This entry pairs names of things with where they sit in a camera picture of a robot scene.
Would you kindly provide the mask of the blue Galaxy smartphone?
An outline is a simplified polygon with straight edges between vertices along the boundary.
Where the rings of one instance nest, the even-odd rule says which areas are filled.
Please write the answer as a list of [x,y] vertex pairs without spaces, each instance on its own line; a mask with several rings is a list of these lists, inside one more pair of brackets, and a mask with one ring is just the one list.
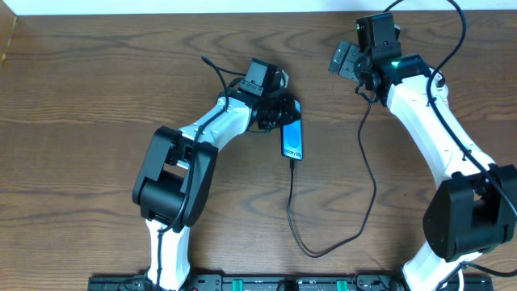
[[281,154],[285,158],[301,161],[304,157],[301,118],[292,122],[291,124],[282,126],[280,132]]

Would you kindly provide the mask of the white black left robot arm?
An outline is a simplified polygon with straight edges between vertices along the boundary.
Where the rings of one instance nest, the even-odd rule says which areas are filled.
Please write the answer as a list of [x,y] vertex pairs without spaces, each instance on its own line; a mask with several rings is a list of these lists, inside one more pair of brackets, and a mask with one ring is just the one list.
[[246,73],[223,81],[214,107],[180,129],[162,126],[150,141],[132,190],[151,238],[147,290],[179,290],[189,277],[190,230],[208,200],[219,152],[257,125],[264,132],[300,120],[288,74],[254,58]]

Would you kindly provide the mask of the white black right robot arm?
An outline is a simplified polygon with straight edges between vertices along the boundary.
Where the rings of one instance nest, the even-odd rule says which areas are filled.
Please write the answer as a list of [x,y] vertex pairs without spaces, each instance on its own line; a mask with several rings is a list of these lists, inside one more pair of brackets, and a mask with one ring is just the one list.
[[465,289],[463,269],[514,237],[516,169],[499,166],[463,130],[441,72],[402,53],[392,14],[359,18],[356,30],[356,43],[338,45],[330,72],[354,81],[358,94],[402,122],[436,185],[422,219],[425,243],[393,288]]

